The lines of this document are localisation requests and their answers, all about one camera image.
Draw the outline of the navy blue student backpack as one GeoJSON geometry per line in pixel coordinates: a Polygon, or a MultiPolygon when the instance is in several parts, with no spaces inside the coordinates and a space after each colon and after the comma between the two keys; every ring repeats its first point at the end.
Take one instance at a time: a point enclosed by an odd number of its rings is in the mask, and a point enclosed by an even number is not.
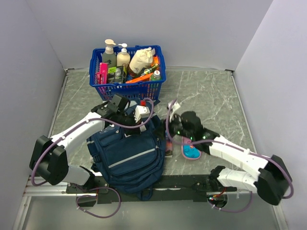
{"type": "Polygon", "coordinates": [[[165,160],[165,122],[154,114],[138,135],[108,126],[86,140],[92,170],[121,192],[135,194],[141,201],[152,197],[153,184],[163,174],[165,160]]]}

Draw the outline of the pink cartoon pencil case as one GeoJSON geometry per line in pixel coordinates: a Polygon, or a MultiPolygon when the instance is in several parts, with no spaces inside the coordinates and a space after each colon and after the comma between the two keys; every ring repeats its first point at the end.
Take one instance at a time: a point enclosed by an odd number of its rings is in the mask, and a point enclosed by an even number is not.
{"type": "Polygon", "coordinates": [[[185,159],[194,161],[198,160],[201,157],[201,151],[191,145],[191,139],[182,137],[182,155],[185,159]]]}

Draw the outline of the Little Women book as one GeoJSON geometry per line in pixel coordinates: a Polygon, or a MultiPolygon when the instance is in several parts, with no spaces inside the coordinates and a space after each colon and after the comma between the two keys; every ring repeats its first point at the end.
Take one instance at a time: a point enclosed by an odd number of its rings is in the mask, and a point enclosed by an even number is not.
{"type": "Polygon", "coordinates": [[[172,158],[173,157],[173,144],[169,139],[167,132],[165,132],[165,140],[166,140],[166,148],[165,148],[165,157],[172,158]]]}

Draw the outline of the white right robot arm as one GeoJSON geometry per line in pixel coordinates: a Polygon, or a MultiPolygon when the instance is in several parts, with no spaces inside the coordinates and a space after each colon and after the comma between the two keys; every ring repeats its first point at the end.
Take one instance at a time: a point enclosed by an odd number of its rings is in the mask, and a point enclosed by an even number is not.
{"type": "Polygon", "coordinates": [[[165,127],[170,138],[175,135],[183,137],[184,141],[180,142],[182,147],[193,146],[199,153],[220,158],[238,167],[238,170],[215,167],[209,179],[213,190],[220,191],[224,187],[248,190],[274,206],[293,196],[293,180],[281,157],[256,154],[232,143],[205,128],[194,111],[181,115],[168,112],[165,127]]]}

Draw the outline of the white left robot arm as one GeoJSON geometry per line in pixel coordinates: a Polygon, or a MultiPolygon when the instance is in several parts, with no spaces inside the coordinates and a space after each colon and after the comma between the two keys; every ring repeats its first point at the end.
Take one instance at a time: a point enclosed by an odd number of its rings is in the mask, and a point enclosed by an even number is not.
{"type": "Polygon", "coordinates": [[[116,128],[139,128],[142,116],[148,114],[149,109],[141,105],[141,102],[130,101],[117,94],[112,101],[93,107],[84,118],[68,129],[49,138],[39,137],[29,165],[32,169],[32,185],[66,182],[76,184],[85,193],[91,192],[95,186],[95,174],[83,166],[70,164],[69,155],[96,133],[116,128]]]}

